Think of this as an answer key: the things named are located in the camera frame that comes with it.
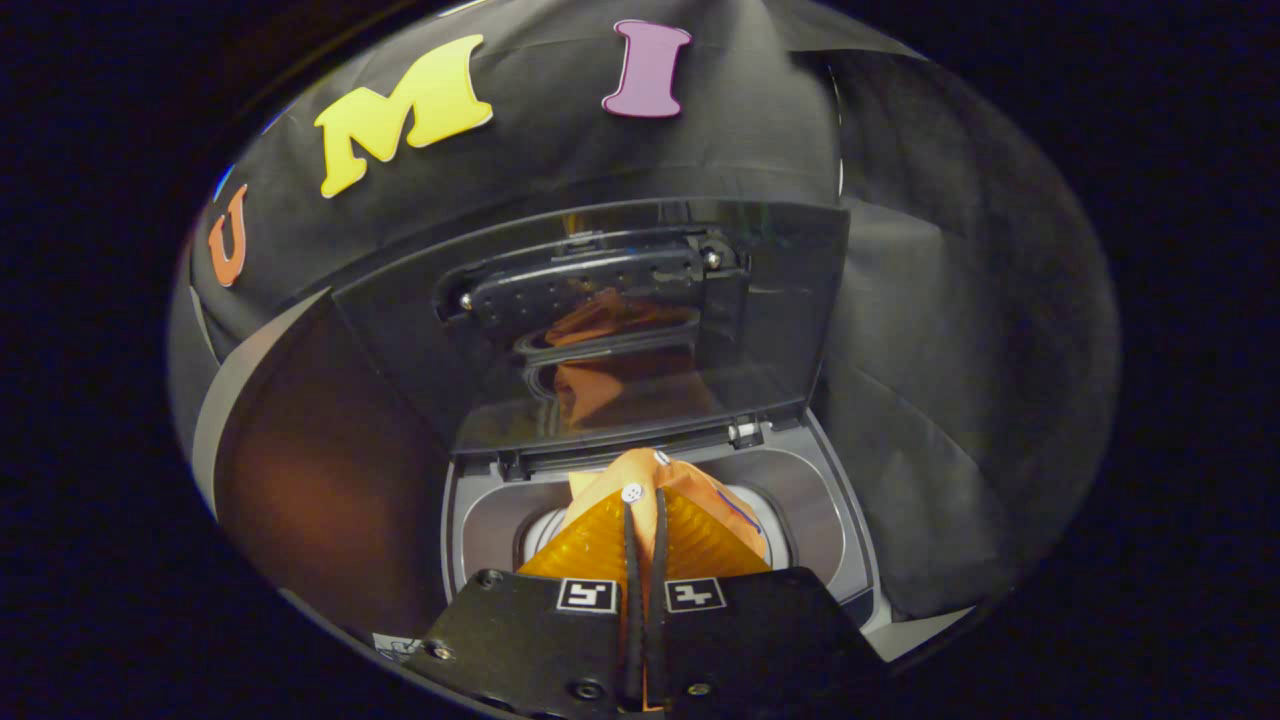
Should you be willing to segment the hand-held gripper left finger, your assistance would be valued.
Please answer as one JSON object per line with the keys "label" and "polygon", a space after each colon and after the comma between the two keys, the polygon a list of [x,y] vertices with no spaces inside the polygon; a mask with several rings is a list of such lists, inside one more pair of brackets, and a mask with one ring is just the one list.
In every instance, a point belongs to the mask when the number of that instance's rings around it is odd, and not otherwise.
{"label": "hand-held gripper left finger", "polygon": [[520,571],[483,569],[407,667],[518,716],[620,716],[644,703],[645,612],[623,492],[595,503]]}

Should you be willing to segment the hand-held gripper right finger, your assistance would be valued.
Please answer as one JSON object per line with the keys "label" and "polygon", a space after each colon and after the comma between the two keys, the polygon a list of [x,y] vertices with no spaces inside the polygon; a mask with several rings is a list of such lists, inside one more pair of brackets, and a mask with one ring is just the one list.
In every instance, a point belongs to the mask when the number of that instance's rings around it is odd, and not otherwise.
{"label": "hand-held gripper right finger", "polygon": [[659,493],[648,698],[668,714],[850,714],[884,660],[808,568],[773,570],[698,503]]}

